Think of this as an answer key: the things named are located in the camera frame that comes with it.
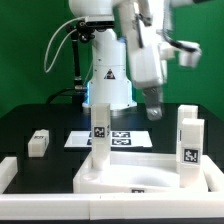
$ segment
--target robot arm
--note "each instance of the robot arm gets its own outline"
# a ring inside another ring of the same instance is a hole
[[[112,28],[113,7],[118,7],[133,85],[143,90],[148,118],[157,120],[162,117],[161,86],[166,83],[166,61],[174,57],[174,51],[179,51],[180,65],[195,67],[201,56],[197,43],[169,37],[171,9],[206,1],[69,0],[69,6],[74,15],[86,16],[85,24],[94,30]]]

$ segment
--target black tabletop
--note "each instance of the black tabletop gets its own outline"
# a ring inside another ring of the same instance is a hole
[[[148,131],[153,147],[135,149],[141,152],[175,153],[178,104],[165,104],[165,114],[159,121],[147,119],[144,105],[136,111],[111,118],[112,130]],[[204,107],[199,106],[199,118],[205,119],[204,154],[224,168],[224,123]],[[0,119],[0,162],[6,156],[16,156],[18,173],[5,194],[72,193],[72,179],[88,150],[66,150],[64,144],[72,130],[90,130],[90,115],[75,105],[22,105]],[[36,130],[47,129],[50,143],[43,158],[28,157],[28,142]],[[149,223],[150,220],[120,220],[119,223]],[[223,223],[220,219],[153,220],[150,223]],[[115,220],[107,223],[118,223]]]

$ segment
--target white wall piece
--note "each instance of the white wall piece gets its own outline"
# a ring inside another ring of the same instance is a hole
[[[224,194],[207,194],[176,192],[127,195],[125,219],[223,217]]]
[[[6,157],[0,164],[0,194],[8,187],[18,172],[16,157]]]
[[[180,187],[195,184],[200,178],[204,120],[185,118],[182,122]]]
[[[110,104],[94,104],[91,108],[93,167],[104,170],[110,165]]]
[[[224,174],[208,156],[202,157],[202,167],[209,189],[224,192]]]
[[[118,194],[101,194],[100,200],[90,202],[90,219],[124,219],[125,196]]]
[[[89,220],[94,195],[0,195],[0,220]]]
[[[182,135],[182,122],[184,118],[195,118],[198,117],[198,106],[194,105],[181,105],[177,111],[177,145],[176,145],[176,161],[177,161],[177,172],[180,172],[180,160],[181,160],[181,135]]]
[[[49,144],[49,131],[35,131],[33,137],[28,143],[29,157],[43,157]]]

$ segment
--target green backdrop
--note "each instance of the green backdrop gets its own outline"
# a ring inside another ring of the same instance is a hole
[[[44,103],[47,97],[73,84],[71,43],[68,41],[52,72],[43,71],[51,35],[73,18],[67,0],[1,0],[0,3],[0,116],[17,105]],[[201,44],[203,57],[195,70],[169,62],[164,100],[202,104],[224,119],[224,1],[175,9],[174,37]],[[52,53],[65,33],[57,39]],[[91,45],[80,45],[81,72],[87,73]],[[136,100],[142,102],[141,92]]]

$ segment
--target white cuboid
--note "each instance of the white cuboid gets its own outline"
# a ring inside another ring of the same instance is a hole
[[[187,187],[180,187],[180,174],[176,172],[176,155],[110,152],[110,166],[99,171],[93,168],[90,153],[73,179],[73,190],[74,193],[174,193],[178,191],[206,193],[209,186],[203,168],[207,163],[211,165],[212,161],[209,159],[205,161],[206,164],[202,165],[202,172],[197,180]]]
[[[110,166],[110,104],[94,104],[91,108],[93,167]]]
[[[43,157],[49,144],[49,131],[35,131],[28,143],[29,157]]]
[[[177,145],[176,145],[176,161],[177,172],[180,172],[181,161],[181,138],[183,132],[183,120],[185,118],[197,119],[198,118],[198,106],[195,105],[181,105],[178,108],[177,114]]]

